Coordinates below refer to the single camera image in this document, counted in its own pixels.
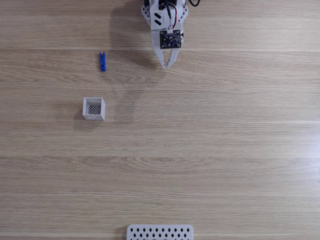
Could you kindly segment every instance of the wire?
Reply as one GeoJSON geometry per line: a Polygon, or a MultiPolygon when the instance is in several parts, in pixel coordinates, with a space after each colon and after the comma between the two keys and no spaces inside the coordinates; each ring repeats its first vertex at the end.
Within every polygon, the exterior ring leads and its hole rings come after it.
{"type": "Polygon", "coordinates": [[[171,4],[175,9],[175,19],[174,19],[174,25],[173,25],[173,29],[174,29],[177,25],[178,11],[177,11],[176,6],[172,2],[169,2],[169,4],[171,4]]]}
{"type": "Polygon", "coordinates": [[[196,4],[194,4],[191,0],[189,0],[189,2],[191,3],[192,6],[197,7],[200,3],[200,0],[198,0],[196,4]]]}
{"type": "Polygon", "coordinates": [[[171,26],[171,19],[170,19],[170,25],[169,25],[169,27],[168,27],[168,30],[171,30],[171,31],[173,30],[173,29],[172,29],[172,26],[171,26]]]}
{"type": "Polygon", "coordinates": [[[166,6],[166,9],[168,11],[168,15],[169,15],[169,18],[171,20],[171,12],[170,12],[170,9],[169,9],[169,4],[168,4],[168,0],[165,0],[165,6],[166,6]]]}

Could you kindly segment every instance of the wooden table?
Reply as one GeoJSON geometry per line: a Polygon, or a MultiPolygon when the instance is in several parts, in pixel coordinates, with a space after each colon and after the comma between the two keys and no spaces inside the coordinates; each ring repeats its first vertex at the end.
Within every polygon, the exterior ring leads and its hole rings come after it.
{"type": "Polygon", "coordinates": [[[0,1],[0,239],[319,240],[320,1],[188,3],[167,70],[142,3],[0,1]]]}

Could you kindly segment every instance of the white box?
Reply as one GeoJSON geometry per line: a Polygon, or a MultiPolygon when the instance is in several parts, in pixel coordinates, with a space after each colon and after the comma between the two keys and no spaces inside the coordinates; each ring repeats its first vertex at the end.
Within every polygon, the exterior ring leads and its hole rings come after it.
{"type": "Polygon", "coordinates": [[[86,120],[105,120],[106,104],[102,97],[84,97],[82,115],[86,120]]]}
{"type": "Polygon", "coordinates": [[[194,229],[184,224],[132,224],[126,240],[194,240],[194,229]]]}

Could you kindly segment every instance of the red wire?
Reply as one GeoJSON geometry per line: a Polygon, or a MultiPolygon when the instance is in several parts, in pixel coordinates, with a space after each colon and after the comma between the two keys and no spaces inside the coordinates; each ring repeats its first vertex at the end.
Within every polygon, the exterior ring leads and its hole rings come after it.
{"type": "Polygon", "coordinates": [[[177,25],[178,11],[177,11],[176,6],[175,6],[172,2],[169,2],[169,4],[171,4],[171,5],[174,7],[174,9],[175,9],[175,20],[174,20],[174,26],[173,26],[173,28],[172,28],[172,29],[174,29],[174,28],[176,27],[176,25],[177,25]]]}

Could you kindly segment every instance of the white perforated tray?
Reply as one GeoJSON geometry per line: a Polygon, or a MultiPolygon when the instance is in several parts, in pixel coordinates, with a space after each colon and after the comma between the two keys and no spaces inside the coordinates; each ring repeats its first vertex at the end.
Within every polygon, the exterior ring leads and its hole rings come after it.
{"type": "Polygon", "coordinates": [[[184,224],[132,224],[126,240],[194,240],[194,229],[184,224]]]}
{"type": "Polygon", "coordinates": [[[105,120],[106,104],[102,97],[83,98],[82,115],[86,120],[105,120]]]}

